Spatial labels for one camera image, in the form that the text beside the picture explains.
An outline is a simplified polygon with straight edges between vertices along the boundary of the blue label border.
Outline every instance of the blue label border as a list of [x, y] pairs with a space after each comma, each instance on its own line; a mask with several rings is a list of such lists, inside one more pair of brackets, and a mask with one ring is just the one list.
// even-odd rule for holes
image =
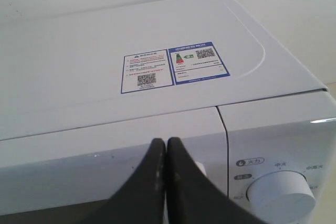
[[[133, 91], [122, 92], [122, 85], [123, 85], [123, 82], [124, 82], [124, 69], [125, 69], [125, 60], [126, 60], [126, 57], [135, 56], [135, 55], [149, 54], [151, 52], [159, 52], [159, 51], [166, 51], [166, 56], [167, 56], [167, 60], [168, 60], [169, 72], [170, 72], [170, 77], [171, 77], [171, 80], [172, 80], [172, 84], [171, 85], [166, 85], [166, 86], [161, 86], [161, 87], [149, 88], [149, 89], [141, 89], [141, 90], [133, 90]], [[170, 86], [174, 86], [174, 85], [175, 85], [175, 83], [174, 83], [174, 79], [173, 79], [172, 65], [171, 65], [171, 61], [170, 61], [170, 57], [169, 57], [169, 53], [168, 53], [167, 49], [155, 50], [155, 51], [150, 51], [150, 52], [142, 52], [140, 54], [134, 54], [134, 55], [126, 55], [126, 56], [124, 56], [124, 62], [123, 62], [123, 65], [122, 65], [122, 76], [121, 76], [121, 89], [120, 89], [120, 93], [121, 94], [134, 93], [134, 92], [145, 91], [145, 90], [150, 90], [150, 89], [165, 88], [165, 87], [170, 87]]]
[[[208, 76], [208, 77], [196, 78], [196, 79], [187, 80], [187, 81], [177, 81], [175, 73], [177, 73], [179, 71], [175, 71], [174, 70], [174, 67], [173, 67], [173, 58], [172, 58], [171, 53], [181, 52], [181, 51], [186, 51], [186, 50], [196, 49], [196, 48], [202, 48], [202, 47], [210, 47], [210, 46], [212, 46], [214, 48], [215, 52], [217, 53], [217, 55], [218, 55], [218, 57], [219, 57], [219, 59], [220, 59], [220, 61], [222, 63], [220, 65], [223, 65], [223, 67], [226, 70], [226, 73], [225, 74], [218, 74], [216, 76]], [[193, 44], [193, 45], [183, 46], [183, 47], [170, 48], [170, 49], [168, 49], [168, 52], [169, 52], [169, 59], [171, 61], [172, 71], [174, 72], [174, 81], [175, 81], [176, 85], [186, 84], [186, 83], [191, 83], [191, 82], [197, 82], [197, 81], [206, 81], [206, 80], [211, 80], [211, 79], [217, 79], [217, 78], [221, 78], [221, 77], [230, 76], [229, 71], [227, 70], [226, 66], [223, 63], [223, 60], [219, 56], [219, 54], [218, 54], [218, 52], [217, 52], [214, 44], [211, 41], [210, 42], [205, 42], [205, 43], [199, 43], [199, 44]]]

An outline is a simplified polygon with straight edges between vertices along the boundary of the white knob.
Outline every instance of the white knob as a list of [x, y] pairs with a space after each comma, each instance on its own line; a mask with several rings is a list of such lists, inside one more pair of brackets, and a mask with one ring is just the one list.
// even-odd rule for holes
[[287, 224], [306, 216], [315, 198], [299, 173], [275, 172], [253, 182], [247, 196], [257, 217], [271, 224]]

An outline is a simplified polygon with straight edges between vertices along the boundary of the label sticker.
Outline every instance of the label sticker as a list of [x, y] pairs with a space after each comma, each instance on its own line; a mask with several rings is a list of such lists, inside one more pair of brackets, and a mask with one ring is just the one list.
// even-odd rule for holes
[[125, 56], [121, 93], [162, 88], [173, 84], [167, 50]]
[[212, 42], [169, 49], [176, 85], [229, 76]]

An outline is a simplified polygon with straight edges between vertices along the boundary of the warning label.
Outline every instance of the warning label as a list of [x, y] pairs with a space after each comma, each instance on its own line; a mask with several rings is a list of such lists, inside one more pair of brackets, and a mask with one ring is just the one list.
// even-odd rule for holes
[[167, 50], [125, 56], [121, 93], [172, 85]]
[[169, 55], [177, 85], [230, 75], [212, 42], [171, 48]]

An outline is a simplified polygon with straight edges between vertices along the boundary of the qr code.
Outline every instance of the qr code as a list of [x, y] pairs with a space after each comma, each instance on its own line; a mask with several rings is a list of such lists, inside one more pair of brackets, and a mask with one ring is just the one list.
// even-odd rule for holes
[[138, 76], [138, 86], [156, 83], [156, 73]]
[[215, 53], [213, 52], [212, 48], [197, 50], [196, 53], [198, 59], [215, 56]]

